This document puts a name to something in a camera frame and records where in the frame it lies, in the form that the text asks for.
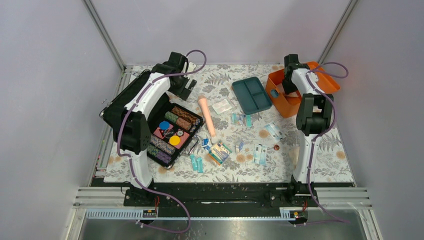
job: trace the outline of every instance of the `box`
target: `box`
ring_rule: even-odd
[[[318,67],[318,63],[315,61],[307,62],[310,69]],[[317,85],[326,94],[332,94],[340,90],[340,86],[334,81],[332,77],[327,74],[317,72],[318,76]],[[290,118],[298,113],[299,106],[302,101],[302,96],[297,91],[298,97],[285,97],[282,92],[277,88],[277,85],[281,84],[284,79],[284,68],[268,75],[268,81],[266,82],[265,91],[271,99],[272,104],[281,114],[283,118]],[[272,96],[271,91],[275,90],[278,93],[277,97]]]

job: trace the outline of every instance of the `white wall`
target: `white wall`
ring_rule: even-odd
[[[422,0],[359,1],[326,59],[350,70],[335,95],[339,129],[385,240],[422,239],[423,10]]]
[[[203,50],[208,63],[316,61],[349,0],[93,0],[122,59],[156,64]],[[203,58],[190,56],[202,62]]]
[[[57,240],[120,71],[80,0],[0,1],[0,239]]]

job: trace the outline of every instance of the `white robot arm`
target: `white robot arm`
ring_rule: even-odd
[[[196,66],[186,56],[172,52],[168,61],[157,64],[151,72],[142,72],[101,111],[100,117],[112,127],[113,137],[119,148],[126,150],[125,155],[132,159],[131,174],[134,173],[143,186],[149,186],[153,179],[146,151],[151,137],[149,116],[152,111],[160,109],[167,91],[187,100],[197,82],[192,80],[186,88],[189,79],[185,75],[199,71],[205,63],[206,58],[203,66],[193,71]],[[134,177],[131,178],[131,184],[139,185]]]
[[[294,205],[310,199],[310,192],[316,195],[313,184],[317,155],[315,146],[320,144],[321,135],[330,127],[332,118],[333,107],[329,100],[332,101],[333,96],[322,95],[324,91],[317,85],[318,80],[307,64],[299,63],[297,54],[284,57],[284,92],[288,95],[299,91],[302,98],[296,116],[296,127],[301,131],[299,155],[286,192],[287,201]]]

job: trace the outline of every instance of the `red wire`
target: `red wire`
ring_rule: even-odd
[[[154,199],[154,211],[156,212],[156,217],[158,216],[158,205],[161,202],[159,196],[156,196],[156,198]]]
[[[308,207],[308,202],[307,201],[305,201],[304,203],[303,203],[303,208],[302,208],[302,212],[304,212],[305,210],[306,210],[306,208]]]

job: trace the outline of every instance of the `table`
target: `table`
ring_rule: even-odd
[[[239,102],[231,90],[234,81],[249,77],[258,77],[263,86],[266,85],[268,74],[283,68],[283,65],[271,64],[209,64],[198,73],[191,75],[197,80],[197,85],[187,101],[183,101],[172,93],[168,93],[172,102],[202,115],[197,103],[199,95],[205,95],[208,103],[214,104],[228,97],[235,108],[220,115],[212,113],[217,136],[227,145],[234,148],[239,142],[244,143],[240,154],[233,153],[221,166],[204,156],[206,151],[200,144],[194,149],[197,157],[203,157],[204,173],[193,171],[191,160],[187,156],[180,156],[174,166],[166,170],[152,160],[148,160],[150,172],[157,183],[275,183],[289,182],[294,171],[289,153],[299,147],[299,131],[296,128],[296,116],[283,118],[277,109],[272,106],[269,110],[251,115],[252,127],[232,125],[231,112],[242,113]],[[144,69],[152,66],[139,65],[133,67],[130,81],[134,80]],[[266,124],[274,122],[285,134],[280,142],[275,143],[264,129]],[[206,138],[209,134],[204,125],[199,136]],[[268,146],[267,165],[252,163],[255,144]],[[130,169],[126,157],[119,157],[116,153],[117,144],[114,143],[107,164],[105,183],[119,183],[130,180]],[[322,137],[317,148],[315,164],[315,182],[354,182],[354,177],[345,154],[343,142],[337,127],[331,129]]]

